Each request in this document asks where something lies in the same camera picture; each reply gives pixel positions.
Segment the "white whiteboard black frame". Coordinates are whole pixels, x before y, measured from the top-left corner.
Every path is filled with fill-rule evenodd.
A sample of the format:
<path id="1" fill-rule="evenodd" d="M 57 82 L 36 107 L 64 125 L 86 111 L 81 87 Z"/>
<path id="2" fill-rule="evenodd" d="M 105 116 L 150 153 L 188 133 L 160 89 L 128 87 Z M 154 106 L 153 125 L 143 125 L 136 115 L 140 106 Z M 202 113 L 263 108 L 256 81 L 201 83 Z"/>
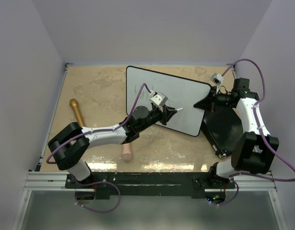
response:
<path id="1" fill-rule="evenodd" d="M 133 107 L 140 87 L 146 83 L 150 90 L 164 94 L 166 105 L 181 109 L 164 128 L 178 131 L 193 137 L 200 134 L 205 111 L 194 107 L 203 100 L 211 85 L 197 80 L 190 80 L 158 71 L 139 67 L 126 67 L 126 113 Z"/>

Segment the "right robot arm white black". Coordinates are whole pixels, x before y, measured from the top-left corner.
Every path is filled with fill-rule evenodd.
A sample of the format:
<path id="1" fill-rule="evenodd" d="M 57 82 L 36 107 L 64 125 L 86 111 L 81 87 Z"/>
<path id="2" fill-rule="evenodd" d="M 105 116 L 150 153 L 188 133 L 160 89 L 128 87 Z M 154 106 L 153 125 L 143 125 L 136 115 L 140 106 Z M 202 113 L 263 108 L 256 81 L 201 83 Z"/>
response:
<path id="1" fill-rule="evenodd" d="M 249 89 L 249 80 L 235 79 L 230 92 L 221 93 L 223 77 L 212 76 L 215 86 L 194 104 L 205 110 L 201 129 L 223 162 L 215 163 L 207 182 L 219 188 L 225 178 L 239 173 L 266 174 L 279 140 L 270 135 L 262 120 L 259 96 Z"/>

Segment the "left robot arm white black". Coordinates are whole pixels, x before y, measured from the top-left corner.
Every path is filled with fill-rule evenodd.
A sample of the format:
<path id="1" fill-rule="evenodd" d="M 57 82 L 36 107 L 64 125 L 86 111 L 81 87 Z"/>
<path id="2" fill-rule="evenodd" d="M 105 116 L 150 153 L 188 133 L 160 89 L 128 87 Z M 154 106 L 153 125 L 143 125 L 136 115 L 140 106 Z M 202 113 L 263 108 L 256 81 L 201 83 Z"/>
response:
<path id="1" fill-rule="evenodd" d="M 57 165 L 61 171 L 68 171 L 82 188 L 95 182 L 88 164 L 82 160 L 87 149 L 109 144 L 127 144 L 139 138 L 140 133 L 160 122 L 166 125 L 178 112 L 177 109 L 163 105 L 132 108 L 129 116 L 121 123 L 103 127 L 81 127 L 77 122 L 68 124 L 48 143 L 50 156 L 46 162 Z"/>

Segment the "black keyboard case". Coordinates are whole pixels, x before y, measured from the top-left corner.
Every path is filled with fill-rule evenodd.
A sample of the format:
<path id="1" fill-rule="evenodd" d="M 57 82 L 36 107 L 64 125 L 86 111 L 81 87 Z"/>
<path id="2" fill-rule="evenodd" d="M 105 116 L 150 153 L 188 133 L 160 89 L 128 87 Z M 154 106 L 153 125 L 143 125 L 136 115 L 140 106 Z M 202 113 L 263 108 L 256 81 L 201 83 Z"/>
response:
<path id="1" fill-rule="evenodd" d="M 220 159 L 231 156 L 243 136 L 241 119 L 233 108 L 227 107 L 217 108 L 215 112 L 206 111 L 201 131 Z"/>

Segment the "pink toy microphone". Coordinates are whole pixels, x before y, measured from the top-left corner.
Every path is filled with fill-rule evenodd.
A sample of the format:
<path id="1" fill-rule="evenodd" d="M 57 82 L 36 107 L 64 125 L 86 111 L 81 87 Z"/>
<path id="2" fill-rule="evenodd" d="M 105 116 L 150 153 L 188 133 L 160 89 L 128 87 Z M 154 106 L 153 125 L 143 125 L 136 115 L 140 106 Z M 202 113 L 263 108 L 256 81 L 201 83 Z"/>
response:
<path id="1" fill-rule="evenodd" d="M 121 158 L 124 162 L 130 162 L 132 160 L 132 152 L 129 143 L 122 145 Z"/>

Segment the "gold toy microphone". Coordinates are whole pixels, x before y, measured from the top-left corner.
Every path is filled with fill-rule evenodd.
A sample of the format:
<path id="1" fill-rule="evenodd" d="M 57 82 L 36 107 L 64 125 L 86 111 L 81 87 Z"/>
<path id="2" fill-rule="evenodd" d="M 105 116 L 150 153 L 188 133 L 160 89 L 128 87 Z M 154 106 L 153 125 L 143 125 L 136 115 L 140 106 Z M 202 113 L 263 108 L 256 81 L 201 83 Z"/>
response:
<path id="1" fill-rule="evenodd" d="M 72 108 L 72 110 L 74 112 L 74 115 L 76 117 L 76 120 L 77 120 L 78 124 L 81 127 L 84 127 L 85 122 L 84 122 L 83 115 L 82 115 L 82 113 L 80 111 L 79 102 L 75 98 L 72 98 L 72 99 L 70 99 L 69 104 L 70 104 L 70 107 Z"/>

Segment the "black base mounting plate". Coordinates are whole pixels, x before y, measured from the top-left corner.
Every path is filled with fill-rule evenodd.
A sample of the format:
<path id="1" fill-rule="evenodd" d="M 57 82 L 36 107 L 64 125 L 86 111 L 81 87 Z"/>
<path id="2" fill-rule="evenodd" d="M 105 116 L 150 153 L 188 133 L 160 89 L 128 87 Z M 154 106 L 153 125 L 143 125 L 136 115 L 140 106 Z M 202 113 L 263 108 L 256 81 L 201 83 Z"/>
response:
<path id="1" fill-rule="evenodd" d="M 216 192 L 224 199 L 225 189 L 235 185 L 208 172 L 93 172 L 93 179 L 79 185 L 71 175 L 67 175 L 67 189 L 92 190 L 95 199 L 109 199 L 117 196 L 189 196 L 196 199 L 210 198 Z"/>

